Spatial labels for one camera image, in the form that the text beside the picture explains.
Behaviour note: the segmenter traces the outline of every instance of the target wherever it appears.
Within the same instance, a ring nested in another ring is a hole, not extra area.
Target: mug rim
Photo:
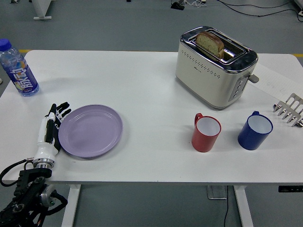
[[[255,130],[250,126],[250,124],[249,124],[249,122],[248,122],[248,121],[249,121],[249,118],[254,117],[254,116],[260,116],[260,117],[265,118],[265,119],[270,123],[270,125],[271,125],[270,131],[267,132],[267,133],[261,133],[261,132],[255,131]],[[255,133],[258,133],[258,134],[261,134],[261,135],[267,135],[267,134],[271,133],[272,130],[274,129],[274,125],[272,124],[271,120],[270,120],[268,117],[266,117],[266,116],[264,116],[264,115],[262,115],[262,114],[253,114],[253,115],[249,116],[249,117],[247,118],[247,125],[248,125],[249,128],[252,129]]]
[[[198,121],[201,120],[202,118],[212,118],[213,120],[215,120],[215,121],[218,123],[218,125],[219,125],[219,128],[220,128],[219,132],[218,132],[217,134],[215,134],[215,135],[212,135],[212,136],[209,136],[209,135],[206,135],[206,134],[202,133],[202,132],[198,129],[198,127],[197,127]],[[201,133],[202,135],[207,136],[207,137],[214,137],[214,136],[217,136],[217,135],[220,134],[220,132],[221,132],[221,130],[222,130],[222,126],[221,126],[220,122],[219,122],[217,119],[215,119],[214,117],[212,117],[212,116],[202,116],[201,118],[199,118],[199,119],[196,121],[196,123],[195,123],[195,128],[198,130],[199,133]]]

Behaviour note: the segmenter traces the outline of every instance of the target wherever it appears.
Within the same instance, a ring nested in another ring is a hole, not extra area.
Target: red mug
[[[208,152],[213,148],[220,132],[221,124],[217,119],[197,113],[191,143],[197,151]]]

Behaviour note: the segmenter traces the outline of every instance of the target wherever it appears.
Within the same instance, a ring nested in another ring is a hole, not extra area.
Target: bottle label
[[[24,94],[35,90],[38,83],[26,61],[19,63],[21,63],[20,68],[9,70],[7,73],[18,92]]]

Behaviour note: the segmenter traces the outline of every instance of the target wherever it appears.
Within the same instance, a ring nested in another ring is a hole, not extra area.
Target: blue mug
[[[272,122],[266,116],[254,111],[241,130],[238,142],[247,150],[255,150],[272,132],[273,128]]]

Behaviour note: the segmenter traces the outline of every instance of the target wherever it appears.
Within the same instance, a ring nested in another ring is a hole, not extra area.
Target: toaster lever
[[[250,77],[248,78],[248,80],[251,82],[251,83],[257,83],[259,81],[259,77],[257,77],[255,74],[252,74],[250,75]]]

